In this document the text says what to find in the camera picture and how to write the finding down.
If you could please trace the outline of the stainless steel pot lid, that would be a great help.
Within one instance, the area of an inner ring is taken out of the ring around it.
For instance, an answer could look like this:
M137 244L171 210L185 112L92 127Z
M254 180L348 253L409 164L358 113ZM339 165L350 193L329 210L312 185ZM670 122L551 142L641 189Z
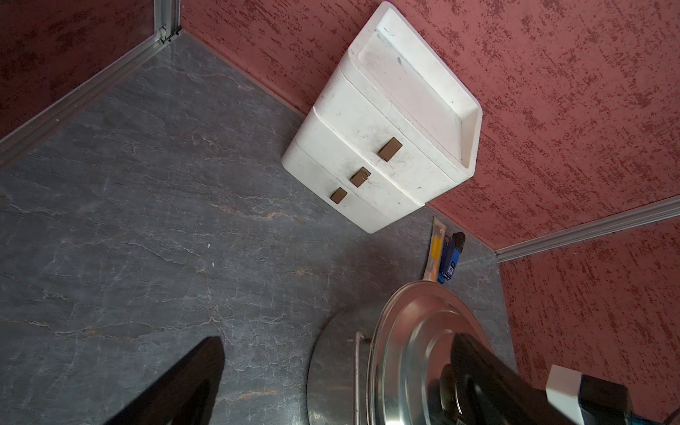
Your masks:
M460 333L492 348L472 311L444 286L419 281L397 290L378 318L370 345L368 423L457 423L451 353Z

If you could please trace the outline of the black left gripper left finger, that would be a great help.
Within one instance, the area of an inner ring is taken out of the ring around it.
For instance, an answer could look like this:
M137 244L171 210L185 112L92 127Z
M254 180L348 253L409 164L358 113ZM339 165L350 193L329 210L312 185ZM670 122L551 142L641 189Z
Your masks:
M223 344L209 336L132 400L109 424L207 424L225 365Z

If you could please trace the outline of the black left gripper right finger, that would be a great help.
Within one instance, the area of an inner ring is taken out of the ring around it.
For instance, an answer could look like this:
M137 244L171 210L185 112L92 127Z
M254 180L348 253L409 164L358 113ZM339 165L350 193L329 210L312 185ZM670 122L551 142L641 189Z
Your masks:
M446 424L570 424L547 397L471 334L453 338L441 390Z

